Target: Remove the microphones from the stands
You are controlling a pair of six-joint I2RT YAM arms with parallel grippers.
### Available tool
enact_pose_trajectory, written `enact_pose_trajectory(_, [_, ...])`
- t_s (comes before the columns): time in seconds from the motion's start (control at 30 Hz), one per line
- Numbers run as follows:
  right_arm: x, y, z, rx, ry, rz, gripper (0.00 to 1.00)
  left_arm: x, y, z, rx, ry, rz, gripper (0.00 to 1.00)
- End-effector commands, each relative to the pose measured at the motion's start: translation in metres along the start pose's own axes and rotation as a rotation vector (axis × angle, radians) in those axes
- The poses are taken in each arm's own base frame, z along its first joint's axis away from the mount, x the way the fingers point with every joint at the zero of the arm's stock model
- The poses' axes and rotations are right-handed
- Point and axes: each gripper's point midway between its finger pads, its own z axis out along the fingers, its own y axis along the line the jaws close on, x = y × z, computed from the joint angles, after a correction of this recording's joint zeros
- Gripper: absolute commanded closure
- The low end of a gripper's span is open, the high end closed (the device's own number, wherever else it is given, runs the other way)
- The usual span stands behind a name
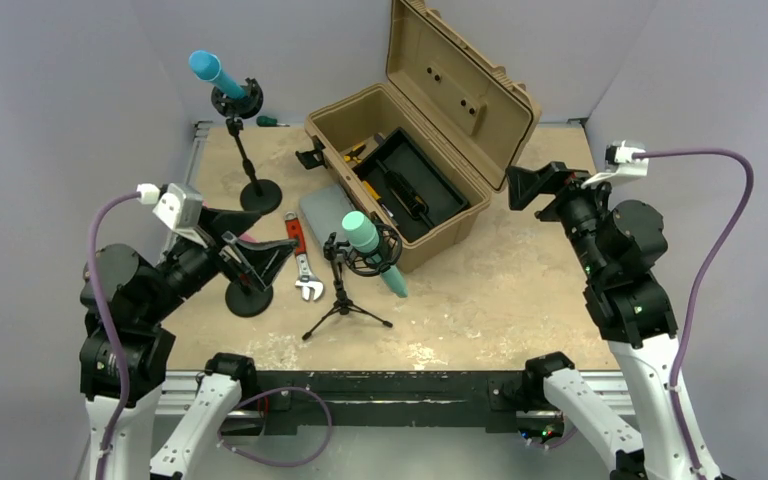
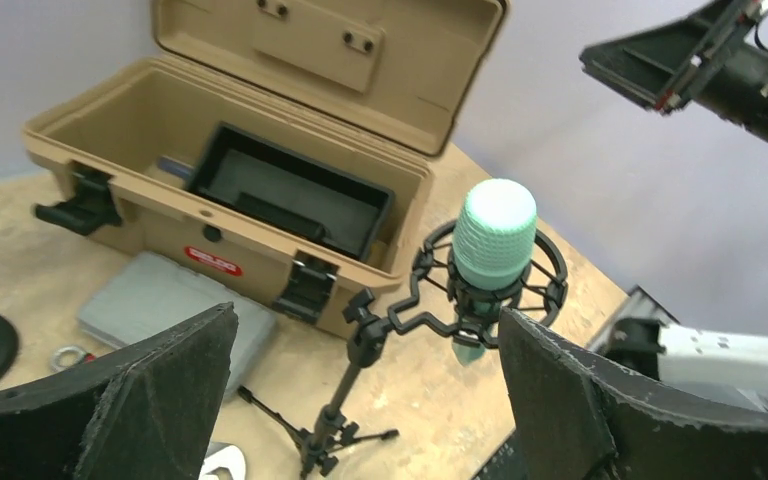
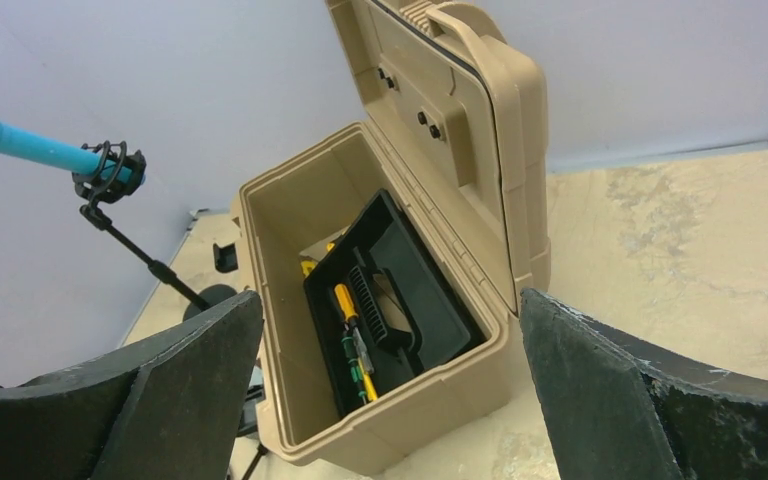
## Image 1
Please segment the mint green microphone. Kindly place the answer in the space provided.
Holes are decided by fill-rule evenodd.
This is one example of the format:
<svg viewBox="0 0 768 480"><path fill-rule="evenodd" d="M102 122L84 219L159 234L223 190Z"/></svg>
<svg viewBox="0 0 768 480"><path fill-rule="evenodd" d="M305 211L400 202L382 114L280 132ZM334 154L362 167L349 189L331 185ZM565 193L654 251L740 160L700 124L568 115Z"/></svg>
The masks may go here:
<svg viewBox="0 0 768 480"><path fill-rule="evenodd" d="M407 298L407 282L396 266L402 252L399 232L386 224L373 222L357 210L343 217L341 227L352 249L371 270L369 276L379 276L393 294Z"/></svg>

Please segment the blue microphone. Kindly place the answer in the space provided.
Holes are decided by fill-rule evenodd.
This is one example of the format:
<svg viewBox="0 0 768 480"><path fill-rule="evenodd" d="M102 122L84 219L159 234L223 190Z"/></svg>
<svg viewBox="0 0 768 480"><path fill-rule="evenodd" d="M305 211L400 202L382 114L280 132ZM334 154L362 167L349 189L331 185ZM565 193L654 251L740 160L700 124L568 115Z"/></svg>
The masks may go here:
<svg viewBox="0 0 768 480"><path fill-rule="evenodd" d="M224 71L217 55L205 50L196 50L190 54L188 64L200 80L210 83L226 97L239 100L247 96L244 88Z"/></svg>

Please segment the black round base mic stand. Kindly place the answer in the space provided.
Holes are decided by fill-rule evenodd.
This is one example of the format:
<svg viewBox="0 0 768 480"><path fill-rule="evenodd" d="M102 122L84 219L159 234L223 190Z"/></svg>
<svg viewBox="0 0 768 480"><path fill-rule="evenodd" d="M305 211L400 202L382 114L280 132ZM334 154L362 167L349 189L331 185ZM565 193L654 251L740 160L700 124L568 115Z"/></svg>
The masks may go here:
<svg viewBox="0 0 768 480"><path fill-rule="evenodd" d="M273 296L274 289L271 286L259 287L241 279L227 285L224 300L232 314L251 318L263 313L270 306Z"/></svg>

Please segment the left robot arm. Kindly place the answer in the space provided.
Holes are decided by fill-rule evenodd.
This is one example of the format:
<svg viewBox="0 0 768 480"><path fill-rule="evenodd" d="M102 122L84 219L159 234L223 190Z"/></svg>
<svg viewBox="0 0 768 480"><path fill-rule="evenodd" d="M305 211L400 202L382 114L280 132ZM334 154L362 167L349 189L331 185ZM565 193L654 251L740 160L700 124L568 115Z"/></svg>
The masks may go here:
<svg viewBox="0 0 768 480"><path fill-rule="evenodd" d="M164 320L218 276L261 293L295 249L292 239L247 242L254 213L198 206L190 236L153 264L134 248L98 245L111 205L90 223L80 300L87 336L80 348L94 479L185 479L217 443L224 417L260 394L251 358L217 354L206 365L195 403L159 448L151 445L156 412L175 342Z"/></svg>

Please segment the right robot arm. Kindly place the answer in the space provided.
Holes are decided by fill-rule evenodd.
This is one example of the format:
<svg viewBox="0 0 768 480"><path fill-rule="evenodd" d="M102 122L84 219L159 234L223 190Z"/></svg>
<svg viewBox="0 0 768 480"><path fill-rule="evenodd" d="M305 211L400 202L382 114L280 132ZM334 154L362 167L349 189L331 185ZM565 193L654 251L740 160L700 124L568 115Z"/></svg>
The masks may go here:
<svg viewBox="0 0 768 480"><path fill-rule="evenodd" d="M522 402L559 409L613 479L723 478L685 388L671 301L652 271L668 247L662 215L638 200L611 205L609 182L561 162L510 167L506 177L513 210L549 197L536 218L560 224L571 244L585 275L586 309L620 368L635 423L616 413L560 352L526 363Z"/></svg>

